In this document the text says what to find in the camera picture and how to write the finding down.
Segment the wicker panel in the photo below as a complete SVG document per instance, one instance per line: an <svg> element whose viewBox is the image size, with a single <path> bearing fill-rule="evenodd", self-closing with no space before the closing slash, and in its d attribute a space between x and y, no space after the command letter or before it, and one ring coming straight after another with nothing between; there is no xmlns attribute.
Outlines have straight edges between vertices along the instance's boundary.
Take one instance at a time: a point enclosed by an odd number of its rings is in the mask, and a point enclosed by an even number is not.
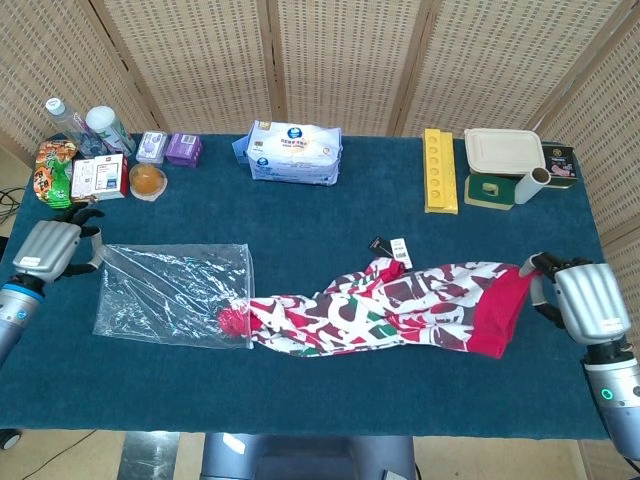
<svg viewBox="0 0 640 480"><path fill-rule="evenodd" d="M577 149L601 234L640 215L640 25L543 132Z"/></svg>
<svg viewBox="0 0 640 480"><path fill-rule="evenodd" d="M522 128L617 0L444 0L404 134Z"/></svg>
<svg viewBox="0 0 640 480"><path fill-rule="evenodd" d="M629 341L640 345L640 239L634 239L616 250L605 248L605 253L616 274L633 322Z"/></svg>
<svg viewBox="0 0 640 480"><path fill-rule="evenodd" d="M589 480L628 480L637 478L609 440L583 440L580 451Z"/></svg>
<svg viewBox="0 0 640 480"><path fill-rule="evenodd" d="M124 68L73 0L3 0L0 43L0 129L27 152L53 132L44 108L52 96L83 112L110 105L132 131L155 127Z"/></svg>
<svg viewBox="0 0 640 480"><path fill-rule="evenodd" d="M238 133L271 118L255 2L104 6L171 130Z"/></svg>
<svg viewBox="0 0 640 480"><path fill-rule="evenodd" d="M280 0L289 121L384 135L419 5Z"/></svg>

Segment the yellow ice cube tray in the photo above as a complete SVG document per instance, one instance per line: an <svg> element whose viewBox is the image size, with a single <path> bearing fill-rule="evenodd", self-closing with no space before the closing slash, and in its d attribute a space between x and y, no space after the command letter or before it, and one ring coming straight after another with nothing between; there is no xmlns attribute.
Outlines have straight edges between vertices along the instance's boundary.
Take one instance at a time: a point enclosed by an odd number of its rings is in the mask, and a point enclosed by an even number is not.
<svg viewBox="0 0 640 480"><path fill-rule="evenodd" d="M453 134L434 128L424 131L424 211L458 214Z"/></svg>

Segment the small black box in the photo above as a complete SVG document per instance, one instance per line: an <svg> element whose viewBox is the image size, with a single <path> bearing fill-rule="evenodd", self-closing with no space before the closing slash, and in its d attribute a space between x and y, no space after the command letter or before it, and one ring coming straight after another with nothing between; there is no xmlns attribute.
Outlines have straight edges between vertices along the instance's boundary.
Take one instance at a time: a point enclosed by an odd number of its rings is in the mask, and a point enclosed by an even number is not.
<svg viewBox="0 0 640 480"><path fill-rule="evenodd" d="M576 157L573 148L563 145L543 145L544 161L551 174L548 187L569 188L578 176L576 174Z"/></svg>

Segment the water bottle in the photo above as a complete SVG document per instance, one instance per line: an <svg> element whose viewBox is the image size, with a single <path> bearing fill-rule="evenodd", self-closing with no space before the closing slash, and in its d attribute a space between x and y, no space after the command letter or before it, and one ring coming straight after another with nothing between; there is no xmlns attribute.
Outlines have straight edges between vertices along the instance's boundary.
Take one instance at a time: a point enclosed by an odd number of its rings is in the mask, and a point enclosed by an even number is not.
<svg viewBox="0 0 640 480"><path fill-rule="evenodd" d="M87 125L107 144L111 153L123 153L125 157L130 157L136 152L136 142L112 108L105 105L93 107L87 113Z"/></svg>
<svg viewBox="0 0 640 480"><path fill-rule="evenodd" d="M69 108L59 98L50 98L45 107L51 116L51 120L63 134L73 143L78 151L86 158L98 155L107 155L109 150L100 138L84 123L82 116L74 109Z"/></svg>

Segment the blue felt mat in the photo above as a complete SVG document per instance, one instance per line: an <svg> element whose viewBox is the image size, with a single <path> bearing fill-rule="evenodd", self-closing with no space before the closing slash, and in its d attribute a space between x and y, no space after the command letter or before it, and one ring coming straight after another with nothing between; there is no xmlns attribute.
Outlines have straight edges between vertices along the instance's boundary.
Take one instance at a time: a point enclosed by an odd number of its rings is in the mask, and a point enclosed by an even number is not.
<svg viewBox="0 0 640 480"><path fill-rule="evenodd" d="M416 267L549 250L601 259L582 183L510 212L462 202L468 167L456 141L460 214L423 212L422 142L344 138L333 187L251 180L232 136L204 137L196 170L167 165L156 203L103 202L105 243L248 243L258 296L313 294L372 259L376 236L406 239ZM51 210L25 195L4 262ZM91 334L98 274L57 282L0 371L0 424L37 428L245 433L603 437L582 377L582 347L530 306L502 360L413 346L329 358L256 347L215 351Z"/></svg>

